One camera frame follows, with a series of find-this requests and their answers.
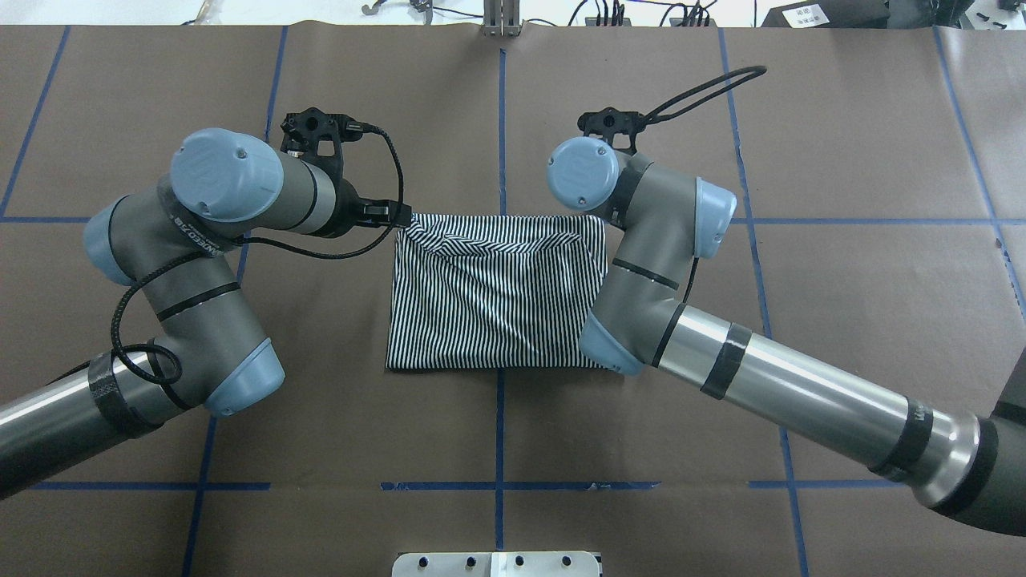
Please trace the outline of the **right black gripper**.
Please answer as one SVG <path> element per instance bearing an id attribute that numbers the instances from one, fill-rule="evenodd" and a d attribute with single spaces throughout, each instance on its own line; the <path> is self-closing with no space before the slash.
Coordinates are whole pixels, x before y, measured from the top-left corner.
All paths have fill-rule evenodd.
<path id="1" fill-rule="evenodd" d="M 588 111 L 576 120 L 576 127 L 583 136 L 597 136 L 598 139 L 613 146 L 617 134 L 626 134 L 627 147 L 614 147 L 618 152 L 628 155 L 637 153 L 636 138 L 648 126 L 648 116 L 637 111 L 621 111 L 615 108 L 604 108 L 599 111 Z"/>

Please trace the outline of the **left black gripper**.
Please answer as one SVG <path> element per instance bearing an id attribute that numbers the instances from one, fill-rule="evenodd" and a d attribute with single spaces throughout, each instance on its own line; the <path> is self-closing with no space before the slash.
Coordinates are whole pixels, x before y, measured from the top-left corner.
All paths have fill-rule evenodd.
<path id="1" fill-rule="evenodd" d="M 293 230 L 320 238 L 338 238 L 359 225 L 364 228 L 408 228 L 413 208 L 397 200 L 359 200 L 356 188 L 344 177 L 343 143 L 362 139 L 364 123 L 345 114 L 318 108 L 287 113 L 280 123 L 280 150 L 307 165 L 315 187 L 310 213 Z"/>

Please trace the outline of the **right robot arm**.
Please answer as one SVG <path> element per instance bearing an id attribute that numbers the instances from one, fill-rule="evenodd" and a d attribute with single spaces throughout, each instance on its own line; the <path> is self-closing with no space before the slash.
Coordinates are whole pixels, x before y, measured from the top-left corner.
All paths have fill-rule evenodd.
<path id="1" fill-rule="evenodd" d="M 721 399 L 908 486 L 935 514 L 1023 536 L 1024 362 L 991 413 L 946 413 L 772 337 L 700 310 L 697 263 L 721 247 L 736 195 L 638 152 L 654 114 L 604 108 L 548 158 L 551 193 L 618 228 L 611 268 L 580 330 L 580 351 L 623 375 L 664 370 Z"/>

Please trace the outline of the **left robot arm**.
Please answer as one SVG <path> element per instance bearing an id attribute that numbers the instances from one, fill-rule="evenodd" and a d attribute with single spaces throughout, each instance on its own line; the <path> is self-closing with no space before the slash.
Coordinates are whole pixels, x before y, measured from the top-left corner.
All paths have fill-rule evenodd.
<path id="1" fill-rule="evenodd" d="M 322 260 L 325 253 L 254 236 L 259 228 L 333 240 L 355 227 L 410 225 L 404 175 L 394 200 L 368 200 L 345 178 L 343 146 L 384 128 L 317 108 L 290 113 L 272 147 L 220 127 L 188 134 L 169 174 L 87 222 L 88 259 L 122 285 L 110 346 L 2 408 L 2 497 L 153 434 L 195 408 L 236 415 L 279 390 L 285 369 L 226 256 L 263 244 Z"/>

